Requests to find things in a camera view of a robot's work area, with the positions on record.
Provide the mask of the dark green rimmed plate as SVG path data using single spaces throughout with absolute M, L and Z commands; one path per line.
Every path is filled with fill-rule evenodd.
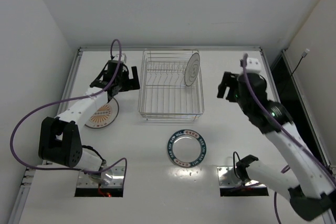
M 171 135 L 166 149 L 170 161 L 184 168 L 199 165 L 207 152 L 204 138 L 198 132 L 190 129 L 179 130 Z

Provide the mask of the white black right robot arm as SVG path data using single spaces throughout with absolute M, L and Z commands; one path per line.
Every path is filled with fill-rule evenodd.
M 286 108 L 267 98 L 266 87 L 265 78 L 257 73 L 225 72 L 217 97 L 239 105 L 294 175 L 283 174 L 248 155 L 234 165 L 232 181 L 241 185 L 257 180 L 287 199 L 303 220 L 312 221 L 335 206 L 335 180 L 301 140 Z

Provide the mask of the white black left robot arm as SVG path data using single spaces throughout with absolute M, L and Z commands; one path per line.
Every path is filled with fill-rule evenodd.
M 109 60 L 90 84 L 84 98 L 56 117 L 46 117 L 42 121 L 38 156 L 45 161 L 80 170 L 99 185 L 108 185 L 112 170 L 107 168 L 102 157 L 91 153 L 92 149 L 85 151 L 80 131 L 115 95 L 139 88 L 136 66 L 128 68 L 124 62 Z

